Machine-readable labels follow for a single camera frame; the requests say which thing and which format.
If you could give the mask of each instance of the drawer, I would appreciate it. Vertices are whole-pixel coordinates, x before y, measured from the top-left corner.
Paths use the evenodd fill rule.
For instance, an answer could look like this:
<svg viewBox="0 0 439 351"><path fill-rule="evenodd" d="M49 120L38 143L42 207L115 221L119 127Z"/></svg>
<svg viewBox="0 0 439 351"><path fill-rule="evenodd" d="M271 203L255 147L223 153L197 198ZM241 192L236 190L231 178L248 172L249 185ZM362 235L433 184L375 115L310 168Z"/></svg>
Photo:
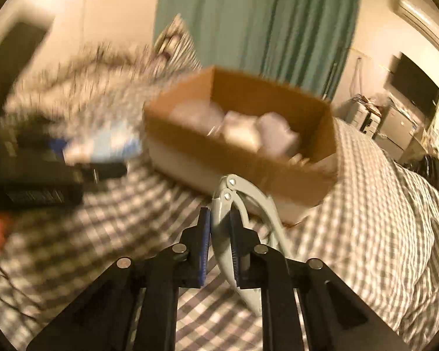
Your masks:
<svg viewBox="0 0 439 351"><path fill-rule="evenodd" d="M406 149L411 141L413 123L391 107L379 126L379 132L387 136L398 147Z"/></svg>
<svg viewBox="0 0 439 351"><path fill-rule="evenodd" d="M384 135L380 135L378 133L374 137L374 141L380 146L383 150L389 153L389 156L392 157L395 161L398 161L403 154L403 149L397 146L395 143L390 141Z"/></svg>

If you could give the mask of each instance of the black bag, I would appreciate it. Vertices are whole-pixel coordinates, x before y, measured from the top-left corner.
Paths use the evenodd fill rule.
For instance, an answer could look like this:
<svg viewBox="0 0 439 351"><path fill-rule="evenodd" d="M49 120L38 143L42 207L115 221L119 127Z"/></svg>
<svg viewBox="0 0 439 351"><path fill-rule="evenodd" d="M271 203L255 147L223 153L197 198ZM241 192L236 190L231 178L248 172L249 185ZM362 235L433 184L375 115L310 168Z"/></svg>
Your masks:
<svg viewBox="0 0 439 351"><path fill-rule="evenodd" d="M415 172L426 179L431 186L439 191L439 159L425 155L422 159L404 164L408 170Z"/></svg>

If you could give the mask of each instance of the bed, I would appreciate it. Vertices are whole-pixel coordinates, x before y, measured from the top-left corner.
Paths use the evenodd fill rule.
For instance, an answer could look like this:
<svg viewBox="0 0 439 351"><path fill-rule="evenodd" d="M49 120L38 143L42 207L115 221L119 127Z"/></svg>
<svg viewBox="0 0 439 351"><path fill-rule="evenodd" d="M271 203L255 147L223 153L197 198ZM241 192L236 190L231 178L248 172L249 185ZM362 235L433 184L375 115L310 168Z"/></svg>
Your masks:
<svg viewBox="0 0 439 351"><path fill-rule="evenodd" d="M200 68L180 17L153 49L99 44L18 81L4 125L38 113L57 136L80 138L125 120L140 133L143 104ZM287 229L296 260L328 264L413 350L439 329L439 193L372 140L335 119L339 182ZM196 223L201 195L157 172L149 154L128 175L85 193L72 211L17 218L0 260L0 329L18 350L121 256L150 257ZM262 239L266 228L252 227ZM260 350L255 318L221 275L212 249L206 284L182 290L177 350Z"/></svg>

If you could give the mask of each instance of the television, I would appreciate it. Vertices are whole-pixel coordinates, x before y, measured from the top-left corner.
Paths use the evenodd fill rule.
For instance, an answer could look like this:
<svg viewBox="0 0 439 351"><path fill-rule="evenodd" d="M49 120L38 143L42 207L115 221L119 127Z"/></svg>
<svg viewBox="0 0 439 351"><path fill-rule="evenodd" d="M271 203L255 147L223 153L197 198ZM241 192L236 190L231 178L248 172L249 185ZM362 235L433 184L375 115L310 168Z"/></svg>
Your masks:
<svg viewBox="0 0 439 351"><path fill-rule="evenodd" d="M403 53L393 72L390 84L410 100L426 118L434 117L439 101L439 87Z"/></svg>

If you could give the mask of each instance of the silver rivet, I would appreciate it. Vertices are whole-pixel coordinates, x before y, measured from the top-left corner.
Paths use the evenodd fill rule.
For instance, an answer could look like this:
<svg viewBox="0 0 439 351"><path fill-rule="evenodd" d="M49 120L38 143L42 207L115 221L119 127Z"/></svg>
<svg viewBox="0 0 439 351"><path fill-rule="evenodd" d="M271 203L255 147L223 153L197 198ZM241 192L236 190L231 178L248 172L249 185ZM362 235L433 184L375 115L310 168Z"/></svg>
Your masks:
<svg viewBox="0 0 439 351"><path fill-rule="evenodd" d="M308 260L308 264L312 269L322 269L323 262L319 259L310 259Z"/></svg>
<svg viewBox="0 0 439 351"><path fill-rule="evenodd" d="M265 254L268 252L268 247L265 244L257 244L254 247L255 253Z"/></svg>
<svg viewBox="0 0 439 351"><path fill-rule="evenodd" d="M131 265L131 261L128 257L122 257L117 260L117 266L120 269L128 268Z"/></svg>
<svg viewBox="0 0 439 351"><path fill-rule="evenodd" d="M177 243L177 244L174 244L174 245L172 246L172 250L173 250L175 253L184 253L184 252L187 250L187 247L186 247L185 244Z"/></svg>

